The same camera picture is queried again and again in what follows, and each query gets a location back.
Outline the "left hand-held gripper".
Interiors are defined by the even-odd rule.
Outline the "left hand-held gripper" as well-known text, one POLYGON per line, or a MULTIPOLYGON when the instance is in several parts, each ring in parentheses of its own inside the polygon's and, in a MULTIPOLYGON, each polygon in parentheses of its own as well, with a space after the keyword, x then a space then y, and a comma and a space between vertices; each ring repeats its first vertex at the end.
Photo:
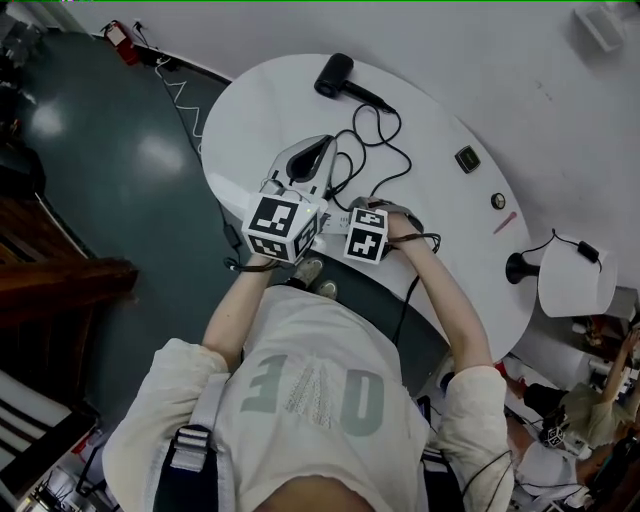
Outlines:
POLYGON ((321 231, 336 156, 331 135, 304 139, 277 155, 243 219, 252 253, 290 264, 302 259, 321 231))

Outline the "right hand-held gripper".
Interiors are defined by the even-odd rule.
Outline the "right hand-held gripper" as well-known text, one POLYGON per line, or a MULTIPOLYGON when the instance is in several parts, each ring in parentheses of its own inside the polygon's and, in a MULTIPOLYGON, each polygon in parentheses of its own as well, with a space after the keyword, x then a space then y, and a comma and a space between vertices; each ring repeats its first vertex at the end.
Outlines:
POLYGON ((363 263, 380 263, 388 245, 388 215, 403 214, 416 230, 423 224, 406 207, 377 198, 356 198, 350 205, 344 257, 363 263))

